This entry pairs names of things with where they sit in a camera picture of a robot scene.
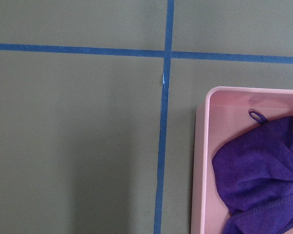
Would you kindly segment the pink plastic bin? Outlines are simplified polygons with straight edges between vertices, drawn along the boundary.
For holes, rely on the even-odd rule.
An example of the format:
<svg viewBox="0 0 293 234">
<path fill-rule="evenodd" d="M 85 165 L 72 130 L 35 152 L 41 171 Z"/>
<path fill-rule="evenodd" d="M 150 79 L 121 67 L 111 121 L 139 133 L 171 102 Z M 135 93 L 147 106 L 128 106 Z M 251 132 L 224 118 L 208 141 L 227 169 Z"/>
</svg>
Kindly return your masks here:
<svg viewBox="0 0 293 234">
<path fill-rule="evenodd" d="M 192 234 L 220 234 L 230 216 L 216 189 L 212 158 L 226 142 L 259 126 L 250 110 L 268 120 L 293 116 L 293 90 L 219 86 L 196 110 Z"/>
</svg>

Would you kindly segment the purple cloth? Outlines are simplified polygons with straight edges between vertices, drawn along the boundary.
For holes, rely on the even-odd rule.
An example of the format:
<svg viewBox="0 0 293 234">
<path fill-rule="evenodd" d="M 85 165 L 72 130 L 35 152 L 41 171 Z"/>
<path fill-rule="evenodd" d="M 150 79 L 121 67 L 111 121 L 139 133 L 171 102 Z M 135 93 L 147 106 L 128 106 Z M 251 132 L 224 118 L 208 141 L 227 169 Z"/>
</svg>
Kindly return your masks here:
<svg viewBox="0 0 293 234">
<path fill-rule="evenodd" d="M 293 116 L 268 120 L 225 143 L 212 166 L 229 210 L 225 234 L 283 234 L 293 228 Z"/>
</svg>

